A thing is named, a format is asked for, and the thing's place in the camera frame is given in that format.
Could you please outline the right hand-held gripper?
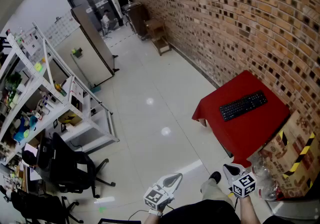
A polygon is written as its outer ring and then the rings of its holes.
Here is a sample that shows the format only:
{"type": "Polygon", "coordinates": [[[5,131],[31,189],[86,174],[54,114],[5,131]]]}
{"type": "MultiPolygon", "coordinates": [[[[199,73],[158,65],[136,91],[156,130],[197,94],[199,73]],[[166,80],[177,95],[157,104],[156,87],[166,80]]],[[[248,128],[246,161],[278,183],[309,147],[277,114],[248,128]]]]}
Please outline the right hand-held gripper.
{"type": "Polygon", "coordinates": [[[253,193],[256,189],[257,179],[253,172],[249,172],[240,176],[237,180],[233,182],[233,171],[246,171],[246,169],[235,163],[224,164],[223,172],[226,176],[229,186],[232,186],[233,193],[239,198],[245,198],[253,193]]]}

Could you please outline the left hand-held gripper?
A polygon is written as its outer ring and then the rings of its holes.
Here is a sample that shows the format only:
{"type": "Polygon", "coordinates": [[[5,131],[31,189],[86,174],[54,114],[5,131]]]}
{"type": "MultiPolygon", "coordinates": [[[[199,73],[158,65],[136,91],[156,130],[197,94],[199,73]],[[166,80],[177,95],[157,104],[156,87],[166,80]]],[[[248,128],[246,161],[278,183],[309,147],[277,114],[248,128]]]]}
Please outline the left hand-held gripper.
{"type": "Polygon", "coordinates": [[[177,190],[181,181],[181,173],[165,175],[144,194],[144,202],[153,210],[160,211],[174,200],[174,191],[177,190]]]}

